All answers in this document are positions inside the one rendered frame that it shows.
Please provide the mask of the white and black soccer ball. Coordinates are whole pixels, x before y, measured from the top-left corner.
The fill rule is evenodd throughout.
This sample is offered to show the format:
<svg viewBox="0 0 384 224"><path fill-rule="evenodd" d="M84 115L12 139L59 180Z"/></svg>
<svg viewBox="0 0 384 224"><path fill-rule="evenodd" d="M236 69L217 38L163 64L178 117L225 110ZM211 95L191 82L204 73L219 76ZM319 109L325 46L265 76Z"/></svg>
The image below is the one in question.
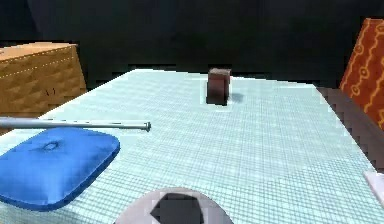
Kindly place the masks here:
<svg viewBox="0 0 384 224"><path fill-rule="evenodd" d="M214 200L199 191L167 187L144 194L113 224L234 224Z"/></svg>

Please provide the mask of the pale blue checked bed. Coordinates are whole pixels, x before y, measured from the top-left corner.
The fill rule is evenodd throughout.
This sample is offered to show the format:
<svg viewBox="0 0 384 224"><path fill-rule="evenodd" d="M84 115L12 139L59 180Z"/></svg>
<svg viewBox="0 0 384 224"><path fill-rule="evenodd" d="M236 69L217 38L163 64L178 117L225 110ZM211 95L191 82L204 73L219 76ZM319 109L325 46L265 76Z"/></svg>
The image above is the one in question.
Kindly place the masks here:
<svg viewBox="0 0 384 224"><path fill-rule="evenodd" d="M53 119L141 120L78 198L53 212L0 203L0 224L112 224L143 194L186 187L234 224L384 224L364 179L371 163L317 89L236 77L226 106L203 74L134 70L52 110Z"/></svg>

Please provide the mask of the brown box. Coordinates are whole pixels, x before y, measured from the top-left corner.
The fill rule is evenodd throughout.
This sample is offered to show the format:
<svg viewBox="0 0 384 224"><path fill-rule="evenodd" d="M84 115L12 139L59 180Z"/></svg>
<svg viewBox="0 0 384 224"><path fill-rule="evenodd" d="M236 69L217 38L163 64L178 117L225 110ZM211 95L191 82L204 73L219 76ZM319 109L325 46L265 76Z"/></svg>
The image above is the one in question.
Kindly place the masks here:
<svg viewBox="0 0 384 224"><path fill-rule="evenodd" d="M212 68L208 72L207 104L226 106L229 98L230 69Z"/></svg>

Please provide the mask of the grey baseball bat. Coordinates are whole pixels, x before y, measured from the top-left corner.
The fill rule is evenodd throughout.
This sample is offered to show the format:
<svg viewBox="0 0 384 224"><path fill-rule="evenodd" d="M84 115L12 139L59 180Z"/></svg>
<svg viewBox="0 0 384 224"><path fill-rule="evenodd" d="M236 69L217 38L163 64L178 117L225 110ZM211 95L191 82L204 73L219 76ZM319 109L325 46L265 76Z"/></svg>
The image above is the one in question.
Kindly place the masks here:
<svg viewBox="0 0 384 224"><path fill-rule="evenodd" d="M68 120L52 120L52 119L38 119L38 118L15 118L15 117L0 117L1 128L13 129L47 129L58 127L77 127L77 128L117 128L117 129L134 129L145 130L147 132L151 129L150 122L139 124L124 124L124 123L92 123L68 121Z"/></svg>

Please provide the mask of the blue pillow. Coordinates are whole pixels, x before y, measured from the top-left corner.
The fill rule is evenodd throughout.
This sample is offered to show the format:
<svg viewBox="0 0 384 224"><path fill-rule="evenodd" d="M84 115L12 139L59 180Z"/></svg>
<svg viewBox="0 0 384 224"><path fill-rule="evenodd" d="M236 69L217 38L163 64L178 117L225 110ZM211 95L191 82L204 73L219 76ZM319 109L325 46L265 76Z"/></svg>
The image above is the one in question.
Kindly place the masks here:
<svg viewBox="0 0 384 224"><path fill-rule="evenodd" d="M80 128L45 130L0 156L0 201L32 211L79 196L120 151L119 140Z"/></svg>

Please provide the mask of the woven brown basket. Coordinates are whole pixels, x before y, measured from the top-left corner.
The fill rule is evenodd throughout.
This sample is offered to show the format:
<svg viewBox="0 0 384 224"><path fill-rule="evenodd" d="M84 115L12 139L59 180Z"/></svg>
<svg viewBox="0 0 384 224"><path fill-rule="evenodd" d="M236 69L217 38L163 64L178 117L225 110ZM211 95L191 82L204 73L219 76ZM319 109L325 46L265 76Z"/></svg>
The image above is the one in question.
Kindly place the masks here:
<svg viewBox="0 0 384 224"><path fill-rule="evenodd" d="M76 44L0 48L0 116L36 118L86 91Z"/></svg>

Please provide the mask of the white flat object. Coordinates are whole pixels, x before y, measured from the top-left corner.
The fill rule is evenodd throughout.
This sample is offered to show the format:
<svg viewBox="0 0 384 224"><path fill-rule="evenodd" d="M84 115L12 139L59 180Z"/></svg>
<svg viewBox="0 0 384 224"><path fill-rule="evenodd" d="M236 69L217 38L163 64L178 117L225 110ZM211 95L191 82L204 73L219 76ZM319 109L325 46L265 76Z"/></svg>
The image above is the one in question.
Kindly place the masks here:
<svg viewBox="0 0 384 224"><path fill-rule="evenodd" d="M380 205L384 208L384 174L366 171L364 178Z"/></svg>

